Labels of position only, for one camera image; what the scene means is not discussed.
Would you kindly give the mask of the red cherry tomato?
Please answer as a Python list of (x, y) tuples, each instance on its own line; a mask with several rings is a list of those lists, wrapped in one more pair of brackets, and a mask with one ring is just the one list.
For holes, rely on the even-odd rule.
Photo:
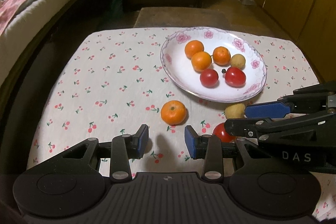
[(200, 82), (204, 87), (212, 88), (214, 87), (219, 79), (217, 71), (213, 69), (206, 69), (200, 74)]
[(241, 69), (230, 67), (228, 69), (222, 69), (222, 73), (227, 85), (235, 88), (240, 88), (245, 85), (246, 75)]
[(218, 124), (213, 130), (213, 135), (217, 136), (223, 143), (231, 143), (236, 137), (227, 133), (224, 125), (225, 123)]

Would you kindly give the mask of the brown longan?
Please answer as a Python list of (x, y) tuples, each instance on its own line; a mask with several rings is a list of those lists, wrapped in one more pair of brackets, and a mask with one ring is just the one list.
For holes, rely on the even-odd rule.
[(230, 66), (238, 69), (244, 69), (245, 57), (241, 54), (235, 54), (231, 57)]
[(240, 119), (245, 117), (245, 105), (236, 103), (226, 107), (224, 114), (227, 119)]

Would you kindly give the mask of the small mandarin with green stem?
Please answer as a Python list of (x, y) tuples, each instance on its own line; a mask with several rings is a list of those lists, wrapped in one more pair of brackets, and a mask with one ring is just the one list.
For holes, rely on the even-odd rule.
[(187, 116), (187, 108), (177, 100), (166, 102), (161, 108), (161, 119), (171, 125), (181, 124)]

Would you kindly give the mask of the large textured orange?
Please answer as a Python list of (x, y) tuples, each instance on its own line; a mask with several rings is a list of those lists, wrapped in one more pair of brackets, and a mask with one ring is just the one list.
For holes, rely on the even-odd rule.
[(231, 54), (226, 47), (216, 47), (213, 51), (213, 61), (215, 64), (225, 66), (230, 63)]

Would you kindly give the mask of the orange kumquat with stem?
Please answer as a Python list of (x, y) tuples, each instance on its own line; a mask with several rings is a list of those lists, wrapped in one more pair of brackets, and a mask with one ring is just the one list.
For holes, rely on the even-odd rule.
[(205, 51), (197, 52), (191, 58), (191, 64), (196, 72), (202, 72), (210, 67), (212, 57)]

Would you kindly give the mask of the cherry print tablecloth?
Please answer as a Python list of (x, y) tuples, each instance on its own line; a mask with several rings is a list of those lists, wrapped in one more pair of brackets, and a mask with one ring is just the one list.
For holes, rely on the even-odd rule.
[[(185, 55), (200, 41), (205, 51), (226, 47), (246, 59), (245, 87), (220, 79), (201, 85)], [(191, 159), (183, 125), (161, 119), (171, 100), (187, 109), (186, 123), (199, 135), (226, 120), (229, 103), (269, 102), (318, 83), (303, 53), (288, 40), (212, 27), (135, 28), (95, 32), (63, 69), (49, 94), (29, 154), (29, 168), (91, 138), (111, 141), (149, 127), (142, 159), (131, 160), (133, 181), (113, 186), (88, 213), (64, 223), (259, 223), (224, 190), (199, 180), (202, 160)]]

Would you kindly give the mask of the white floral oval plate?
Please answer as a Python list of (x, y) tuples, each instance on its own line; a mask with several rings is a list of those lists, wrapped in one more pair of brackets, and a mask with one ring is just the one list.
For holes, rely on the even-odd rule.
[[(243, 72), (246, 81), (242, 87), (229, 86), (222, 69), (230, 66), (212, 63), (210, 68), (217, 71), (219, 79), (214, 87), (207, 88), (201, 84), (200, 73), (195, 71), (191, 60), (185, 54), (188, 42), (202, 42), (204, 50), (210, 55), (217, 47), (225, 47), (231, 55), (241, 54), (245, 57)], [(266, 65), (254, 46), (225, 30), (210, 27), (193, 27), (181, 29), (168, 36), (161, 47), (161, 64), (169, 78), (179, 88), (199, 98), (222, 103), (235, 103), (249, 100), (264, 88), (267, 78)]]

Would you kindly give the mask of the brown wooden stool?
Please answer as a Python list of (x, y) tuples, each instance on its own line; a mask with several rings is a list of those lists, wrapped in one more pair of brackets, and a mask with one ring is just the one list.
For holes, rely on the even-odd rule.
[(134, 28), (145, 27), (214, 27), (230, 30), (226, 16), (216, 10), (190, 7), (144, 7)]

